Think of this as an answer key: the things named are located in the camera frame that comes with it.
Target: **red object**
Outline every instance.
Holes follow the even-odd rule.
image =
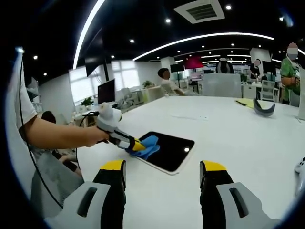
[[[203,68],[203,64],[200,56],[189,57],[188,60],[184,62],[185,69]]]

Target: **window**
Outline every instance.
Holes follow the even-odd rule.
[[[102,84],[100,69],[97,68],[87,77],[85,67],[69,71],[70,88],[74,104],[79,104],[85,98],[97,95],[97,87]]]
[[[140,86],[139,75],[134,61],[119,61],[111,64],[117,91],[122,88]]]

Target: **black tablet screen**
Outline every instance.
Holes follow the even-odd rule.
[[[158,137],[157,145],[160,146],[160,149],[150,155],[146,161],[169,172],[178,169],[195,144],[192,140],[157,132],[149,132],[139,140],[142,141],[152,135]]]

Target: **green shirt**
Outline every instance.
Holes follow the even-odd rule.
[[[283,59],[282,62],[281,76],[288,78],[295,76],[295,69],[293,68],[291,61],[287,57]],[[283,99],[286,101],[289,101],[289,90],[292,90],[297,95],[300,95],[300,91],[301,91],[300,84],[298,86],[294,84],[290,86],[285,86]]]

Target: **cable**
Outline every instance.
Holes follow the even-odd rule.
[[[89,113],[87,113],[86,115],[84,115],[84,118],[82,118],[79,127],[82,125],[82,123],[83,123],[83,121],[85,120],[85,118],[88,117],[88,116],[90,116],[91,113],[94,114],[94,116],[96,116],[96,112],[90,111]],[[78,158],[77,158],[77,148],[75,149],[75,157],[76,157],[77,166],[78,166],[78,168],[80,169],[81,167],[80,167],[80,164],[78,163]]]
[[[36,171],[37,171],[37,174],[39,176],[39,178],[41,179],[44,187],[46,188],[46,190],[48,191],[49,195],[52,197],[52,199],[58,204],[58,206],[63,209],[63,206],[60,204],[60,202],[58,202],[58,200],[55,198],[55,196],[51,193],[51,191],[49,190],[47,184],[44,182],[42,176],[41,176],[41,173],[40,171],[38,170],[38,167],[35,163],[35,160],[34,160],[34,157],[31,153],[31,150],[30,150],[30,146],[29,146],[29,143],[28,143],[28,139],[27,139],[27,136],[26,136],[26,131],[25,131],[25,126],[24,126],[24,122],[23,122],[23,116],[22,116],[22,110],[21,110],[21,78],[22,78],[22,63],[23,63],[23,55],[22,55],[22,59],[21,59],[21,67],[20,67],[20,79],[19,79],[19,109],[20,109],[20,118],[21,118],[21,124],[22,124],[22,132],[23,132],[23,137],[24,137],[24,140],[27,144],[27,147],[28,147],[28,150],[29,150],[29,154],[30,154],[30,157],[32,159],[32,162],[36,168]]]

